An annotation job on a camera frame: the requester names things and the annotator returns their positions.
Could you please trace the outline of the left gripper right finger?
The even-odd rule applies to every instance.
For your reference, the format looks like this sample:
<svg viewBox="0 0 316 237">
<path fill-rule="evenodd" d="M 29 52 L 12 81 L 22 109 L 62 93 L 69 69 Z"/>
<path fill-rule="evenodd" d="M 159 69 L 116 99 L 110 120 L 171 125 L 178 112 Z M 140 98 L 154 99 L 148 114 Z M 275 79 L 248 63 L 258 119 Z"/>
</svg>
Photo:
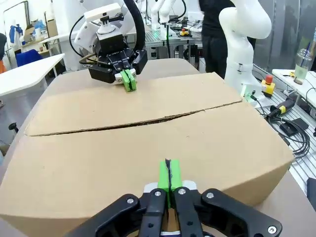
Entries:
<svg viewBox="0 0 316 237">
<path fill-rule="evenodd" d="M 278 220 L 218 189 L 199 193 L 183 186 L 177 160 L 169 162 L 169 193 L 184 237 L 203 236 L 203 226 L 227 237 L 278 237 L 282 232 Z"/>
</svg>

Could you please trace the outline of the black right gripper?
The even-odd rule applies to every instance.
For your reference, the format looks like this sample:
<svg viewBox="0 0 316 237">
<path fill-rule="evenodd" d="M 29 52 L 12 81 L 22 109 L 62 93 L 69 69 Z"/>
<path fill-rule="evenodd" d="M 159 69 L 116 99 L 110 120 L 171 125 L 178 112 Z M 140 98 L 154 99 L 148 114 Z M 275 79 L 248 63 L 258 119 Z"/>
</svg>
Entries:
<svg viewBox="0 0 316 237">
<path fill-rule="evenodd" d="M 97 62 L 89 68 L 92 79 L 109 84 L 123 84 L 125 91 L 136 90 L 136 77 L 141 74 L 148 57 L 146 50 L 130 48 L 122 34 L 99 38 Z"/>
</svg>

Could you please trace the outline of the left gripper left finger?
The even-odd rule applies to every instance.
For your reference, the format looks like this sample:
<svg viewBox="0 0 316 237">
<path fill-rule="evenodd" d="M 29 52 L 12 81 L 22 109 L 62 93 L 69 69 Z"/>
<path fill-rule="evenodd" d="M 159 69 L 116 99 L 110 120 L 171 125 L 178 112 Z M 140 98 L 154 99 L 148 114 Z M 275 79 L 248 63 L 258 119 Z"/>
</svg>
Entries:
<svg viewBox="0 0 316 237">
<path fill-rule="evenodd" d="M 159 186 L 141 197 L 125 194 L 66 234 L 67 237 L 159 237 L 171 183 L 171 160 L 160 164 Z"/>
</svg>

